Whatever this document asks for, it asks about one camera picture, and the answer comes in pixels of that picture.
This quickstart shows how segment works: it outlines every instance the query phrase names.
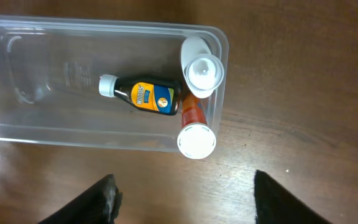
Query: bottle label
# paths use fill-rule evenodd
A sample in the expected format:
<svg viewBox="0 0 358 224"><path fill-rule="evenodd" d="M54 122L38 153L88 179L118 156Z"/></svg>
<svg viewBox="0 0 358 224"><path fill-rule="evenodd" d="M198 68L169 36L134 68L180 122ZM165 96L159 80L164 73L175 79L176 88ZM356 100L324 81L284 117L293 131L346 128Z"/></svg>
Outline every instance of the bottle label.
<svg viewBox="0 0 358 224"><path fill-rule="evenodd" d="M131 91L131 100L138 108L170 113L174 90L168 87L139 82Z"/></svg>

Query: yellow label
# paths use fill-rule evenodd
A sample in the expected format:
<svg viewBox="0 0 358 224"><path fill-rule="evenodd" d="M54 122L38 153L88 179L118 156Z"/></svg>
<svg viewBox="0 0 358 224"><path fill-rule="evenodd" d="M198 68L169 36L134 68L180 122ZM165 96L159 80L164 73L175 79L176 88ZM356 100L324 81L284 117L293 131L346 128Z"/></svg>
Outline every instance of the yellow label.
<svg viewBox="0 0 358 224"><path fill-rule="evenodd" d="M144 82L137 83L131 92L132 102L139 108L159 111L155 103L154 85Z"/></svg>

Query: dark brown bottle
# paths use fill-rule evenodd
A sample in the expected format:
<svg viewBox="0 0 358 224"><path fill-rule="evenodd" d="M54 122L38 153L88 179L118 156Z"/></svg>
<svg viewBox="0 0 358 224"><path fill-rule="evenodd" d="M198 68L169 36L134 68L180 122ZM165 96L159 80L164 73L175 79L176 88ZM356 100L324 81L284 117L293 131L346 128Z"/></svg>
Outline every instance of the dark brown bottle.
<svg viewBox="0 0 358 224"><path fill-rule="evenodd" d="M102 75L99 93L117 97L142 111L164 115L178 112L182 85L178 81L151 75L118 78Z"/></svg>

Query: wooden table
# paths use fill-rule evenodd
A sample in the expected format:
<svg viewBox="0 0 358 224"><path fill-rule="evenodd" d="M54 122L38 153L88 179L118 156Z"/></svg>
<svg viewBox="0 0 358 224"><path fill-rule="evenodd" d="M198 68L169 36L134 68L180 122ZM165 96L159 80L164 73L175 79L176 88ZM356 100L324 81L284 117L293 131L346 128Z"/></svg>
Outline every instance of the wooden table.
<svg viewBox="0 0 358 224"><path fill-rule="evenodd" d="M358 223L357 0L0 0L0 14L211 25L231 45L211 156L0 142L0 223L35 223L109 173L117 223L253 223L256 169Z"/></svg>

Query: clear plastic bin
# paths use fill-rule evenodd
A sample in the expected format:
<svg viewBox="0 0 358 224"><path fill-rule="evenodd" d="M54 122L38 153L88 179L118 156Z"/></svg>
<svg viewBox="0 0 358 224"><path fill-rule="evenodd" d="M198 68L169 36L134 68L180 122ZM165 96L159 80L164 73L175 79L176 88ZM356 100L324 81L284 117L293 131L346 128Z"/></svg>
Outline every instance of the clear plastic bin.
<svg viewBox="0 0 358 224"><path fill-rule="evenodd" d="M228 42L214 27L0 16L0 140L178 151L180 114L146 113L66 87L87 88L104 73L181 79L180 47L191 36L203 38L226 70ZM224 86L202 102L215 133Z"/></svg>

